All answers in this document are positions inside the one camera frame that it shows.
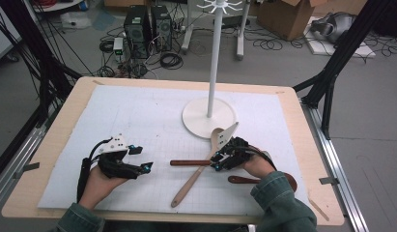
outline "person's right hand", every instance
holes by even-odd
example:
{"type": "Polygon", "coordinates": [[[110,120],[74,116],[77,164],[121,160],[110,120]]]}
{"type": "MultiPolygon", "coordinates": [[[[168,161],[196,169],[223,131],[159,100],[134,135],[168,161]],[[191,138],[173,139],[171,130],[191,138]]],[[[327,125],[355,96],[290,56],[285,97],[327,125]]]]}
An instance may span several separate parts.
{"type": "Polygon", "coordinates": [[[270,174],[270,172],[276,171],[272,165],[259,155],[253,155],[249,161],[242,165],[249,174],[257,178],[264,178],[270,174]]]}

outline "wooden table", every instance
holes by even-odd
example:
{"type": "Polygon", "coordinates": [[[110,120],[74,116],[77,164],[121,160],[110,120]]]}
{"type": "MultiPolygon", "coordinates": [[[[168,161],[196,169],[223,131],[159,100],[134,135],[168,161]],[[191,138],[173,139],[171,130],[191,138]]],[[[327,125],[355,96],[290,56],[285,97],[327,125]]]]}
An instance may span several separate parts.
{"type": "MultiPolygon", "coordinates": [[[[101,77],[82,77],[75,84],[66,103],[59,112],[53,125],[47,132],[41,146],[33,156],[31,163],[39,162],[40,168],[23,174],[14,188],[2,214],[9,218],[60,218],[65,210],[37,208],[47,185],[53,165],[69,140],[72,129],[83,112],[93,90],[97,85],[135,86],[151,88],[171,88],[184,90],[208,90],[209,83],[182,82],[145,79],[116,79],[101,77]]],[[[290,87],[216,84],[218,91],[259,93],[276,95],[281,103],[286,124],[289,129],[298,164],[307,188],[311,209],[318,218],[319,225],[341,225],[343,214],[331,185],[322,185],[320,178],[327,177],[321,156],[315,144],[311,130],[306,122],[295,91],[290,87]]],[[[159,213],[130,213],[97,211],[106,219],[116,220],[152,220],[152,221],[189,221],[256,223],[254,217],[206,216],[159,213]]]]}

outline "computer tower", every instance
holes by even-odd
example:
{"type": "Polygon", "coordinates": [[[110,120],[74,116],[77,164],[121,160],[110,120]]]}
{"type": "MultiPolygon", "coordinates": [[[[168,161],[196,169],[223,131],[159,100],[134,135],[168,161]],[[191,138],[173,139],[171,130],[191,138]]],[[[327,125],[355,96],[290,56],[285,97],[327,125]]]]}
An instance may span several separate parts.
{"type": "Polygon", "coordinates": [[[147,6],[129,6],[124,22],[124,30],[130,57],[133,59],[147,59],[150,56],[148,46],[152,40],[147,6]]]}
{"type": "Polygon", "coordinates": [[[157,51],[169,51],[172,48],[172,20],[165,6],[151,6],[153,38],[157,51]]]}

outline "hand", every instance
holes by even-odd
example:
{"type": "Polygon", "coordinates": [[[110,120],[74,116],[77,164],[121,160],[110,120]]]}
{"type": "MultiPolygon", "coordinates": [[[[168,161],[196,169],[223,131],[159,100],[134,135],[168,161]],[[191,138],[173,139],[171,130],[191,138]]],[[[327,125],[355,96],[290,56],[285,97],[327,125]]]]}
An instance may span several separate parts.
{"type": "Polygon", "coordinates": [[[123,178],[108,178],[106,177],[99,166],[96,165],[91,171],[87,181],[86,188],[84,189],[83,196],[78,202],[79,205],[93,210],[99,202],[107,197],[111,191],[126,182],[128,179],[123,178]]]}
{"type": "Polygon", "coordinates": [[[259,155],[253,155],[249,161],[242,165],[249,174],[257,178],[264,178],[270,174],[270,172],[276,171],[272,165],[259,155]]]}

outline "wooden utensil handle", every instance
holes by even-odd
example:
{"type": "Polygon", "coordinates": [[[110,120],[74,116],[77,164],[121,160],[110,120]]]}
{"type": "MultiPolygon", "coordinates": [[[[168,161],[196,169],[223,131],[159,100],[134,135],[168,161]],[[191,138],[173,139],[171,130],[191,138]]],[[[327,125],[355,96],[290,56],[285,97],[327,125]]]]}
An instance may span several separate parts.
{"type": "Polygon", "coordinates": [[[180,189],[180,191],[177,193],[177,195],[174,197],[174,200],[171,202],[171,207],[177,207],[180,202],[183,201],[184,197],[186,194],[189,192],[189,190],[192,188],[194,185],[195,181],[198,179],[199,175],[201,175],[201,172],[204,170],[204,167],[201,166],[192,174],[192,176],[189,178],[189,180],[183,185],[183,187],[180,189]]]}
{"type": "MultiPolygon", "coordinates": [[[[298,183],[295,178],[289,174],[284,173],[286,179],[288,179],[289,185],[291,185],[292,190],[295,192],[298,189],[298,183]]],[[[228,177],[228,181],[232,184],[258,184],[261,180],[249,179],[240,176],[230,176],[228,177]]]]}
{"type": "Polygon", "coordinates": [[[208,166],[211,165],[209,160],[171,160],[171,166],[208,166]]]}
{"type": "Polygon", "coordinates": [[[254,180],[240,176],[230,176],[228,181],[232,184],[258,184],[261,180],[254,180]]]}

